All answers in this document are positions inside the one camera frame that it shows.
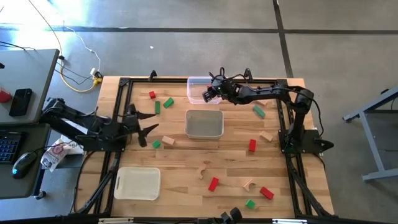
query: gray desk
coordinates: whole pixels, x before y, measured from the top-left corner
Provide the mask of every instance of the gray desk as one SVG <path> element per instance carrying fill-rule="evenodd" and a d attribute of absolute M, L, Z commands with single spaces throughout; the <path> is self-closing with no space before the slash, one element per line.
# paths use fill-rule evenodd
<path fill-rule="evenodd" d="M 57 49 L 0 51 L 0 62 L 5 65 L 0 69 L 0 87 L 11 95 L 17 89 L 32 89 L 25 116 L 8 115 L 12 99 L 0 103 L 0 125 L 33 124 L 39 120 L 58 55 Z"/>
<path fill-rule="evenodd" d="M 19 157 L 25 152 L 46 146 L 50 133 L 50 126 L 48 124 L 24 125 L 19 127 L 7 127 L 7 130 L 23 131 L 26 133 L 22 147 L 17 155 Z M 0 165 L 0 199 L 29 197 L 33 194 L 35 183 L 38 179 L 38 173 L 41 171 L 39 158 L 42 157 L 43 153 L 44 149 L 37 151 L 38 159 L 36 159 L 28 174 L 22 179 L 14 179 L 12 177 L 12 165 Z"/>

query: concrete floor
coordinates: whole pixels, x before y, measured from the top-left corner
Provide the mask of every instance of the concrete floor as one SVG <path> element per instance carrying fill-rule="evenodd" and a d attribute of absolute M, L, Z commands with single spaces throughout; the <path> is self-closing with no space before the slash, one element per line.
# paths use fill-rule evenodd
<path fill-rule="evenodd" d="M 88 27 L 277 28 L 271 0 L 33 2 L 53 25 L 65 21 L 69 26 Z M 28 26 L 20 31 L 0 29 L 0 39 L 38 49 L 58 48 L 53 34 L 40 30 L 45 24 L 25 3 L 6 3 L 0 12 L 0 22 Z M 279 0 L 279 4 L 285 29 L 398 29 L 397 1 Z M 57 32 L 57 35 L 69 68 L 88 75 L 92 67 L 97 67 L 95 56 L 83 48 L 73 33 Z M 286 77 L 278 34 L 82 32 L 80 35 L 88 47 L 98 52 L 104 75 L 149 75 L 155 69 L 159 75 L 204 76 L 224 66 L 227 75 L 249 67 L 255 77 Z M 368 184 L 362 181 L 361 175 L 376 171 L 376 165 L 362 125 L 357 121 L 346 124 L 341 117 L 374 99 L 384 89 L 398 85 L 398 35 L 287 34 L 286 40 L 294 77 L 304 78 L 307 88 L 315 92 L 322 110 L 324 138 L 335 143 L 324 156 L 335 213 L 344 218 L 396 223 L 398 178 Z M 87 87 L 89 82 L 79 86 Z M 76 93 L 55 73 L 48 96 L 65 98 L 68 105 L 89 112 L 95 107 L 98 92 L 99 88 L 90 93 Z M 47 172 L 43 183 L 49 194 L 46 199 L 0 201 L 0 220 L 67 214 L 76 173 L 77 169 Z"/>

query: metal stand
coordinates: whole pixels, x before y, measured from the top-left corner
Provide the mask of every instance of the metal stand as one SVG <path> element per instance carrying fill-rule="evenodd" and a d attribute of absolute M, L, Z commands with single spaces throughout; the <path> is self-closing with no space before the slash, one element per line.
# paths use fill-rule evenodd
<path fill-rule="evenodd" d="M 379 149 L 377 148 L 376 141 L 375 141 L 375 134 L 372 133 L 371 127 L 368 122 L 368 115 L 369 114 L 391 114 L 395 113 L 398 115 L 398 110 L 376 110 L 380 106 L 385 105 L 386 103 L 390 102 L 391 100 L 398 97 L 398 86 L 394 87 L 391 90 L 388 90 L 381 94 L 379 98 L 366 106 L 362 107 L 359 110 L 352 112 L 343 117 L 344 121 L 349 123 L 355 118 L 359 118 L 362 122 L 363 129 L 366 134 L 366 138 L 368 139 L 369 146 L 371 147 L 374 160 L 376 161 L 377 169 L 379 171 L 370 173 L 368 175 L 363 175 L 362 179 L 364 181 L 368 180 L 376 180 L 376 179 L 383 179 L 388 177 L 396 177 L 398 176 L 398 168 L 396 169 L 385 169 L 381 157 L 379 154 Z"/>

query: white tray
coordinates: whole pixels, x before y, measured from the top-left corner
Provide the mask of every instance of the white tray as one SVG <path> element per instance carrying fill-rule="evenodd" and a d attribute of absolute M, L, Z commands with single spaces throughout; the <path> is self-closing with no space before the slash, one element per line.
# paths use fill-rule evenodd
<path fill-rule="evenodd" d="M 155 200 L 159 190 L 158 168 L 122 167 L 118 170 L 113 195 L 116 199 Z"/>

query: wooden tabletop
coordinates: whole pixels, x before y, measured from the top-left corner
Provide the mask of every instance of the wooden tabletop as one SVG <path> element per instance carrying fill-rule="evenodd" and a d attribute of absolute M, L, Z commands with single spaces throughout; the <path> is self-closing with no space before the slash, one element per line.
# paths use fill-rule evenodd
<path fill-rule="evenodd" d="M 112 116 L 119 79 L 104 78 L 98 98 L 99 115 Z M 289 85 L 304 86 L 301 78 L 287 80 Z M 133 135 L 122 154 L 120 167 L 159 168 L 160 195 L 154 201 L 114 199 L 112 216 L 219 217 L 223 212 L 229 213 L 233 207 L 238 207 L 244 218 L 294 216 L 285 157 L 279 151 L 277 131 L 280 127 L 275 100 L 270 100 L 265 107 L 260 106 L 266 113 L 265 119 L 261 119 L 252 110 L 254 103 L 236 106 L 227 101 L 218 105 L 190 104 L 186 83 L 135 83 L 131 103 L 135 103 L 136 108 L 143 113 L 154 113 L 150 91 L 155 91 L 156 100 L 161 104 L 169 97 L 174 99 L 174 104 L 167 109 L 161 106 L 160 115 L 141 121 L 142 127 L 156 123 L 160 125 L 149 134 L 147 147 L 140 147 Z M 123 92 L 121 105 L 124 105 L 126 92 Z M 221 139 L 189 139 L 184 132 L 185 112 L 189 109 L 222 111 L 224 135 Z M 313 128 L 311 113 L 305 118 L 305 127 Z M 259 139 L 261 131 L 273 134 L 274 140 L 268 142 Z M 175 139 L 174 145 L 162 144 L 154 149 L 151 143 L 161 141 L 163 136 Z M 254 153 L 248 153 L 250 139 L 257 141 Z M 83 206 L 98 185 L 103 157 L 104 153 L 96 152 L 87 160 L 78 186 L 78 208 Z M 206 170 L 200 180 L 195 173 L 203 164 Z M 303 164 L 308 188 L 323 207 L 333 213 L 322 163 L 315 156 L 304 154 Z M 220 181 L 215 191 L 211 192 L 208 186 L 213 177 Z M 243 185 L 250 179 L 256 184 L 247 192 Z M 273 200 L 260 194 L 261 187 L 274 193 Z M 298 196 L 304 211 L 300 190 Z M 256 203 L 254 209 L 245 206 L 248 199 Z"/>

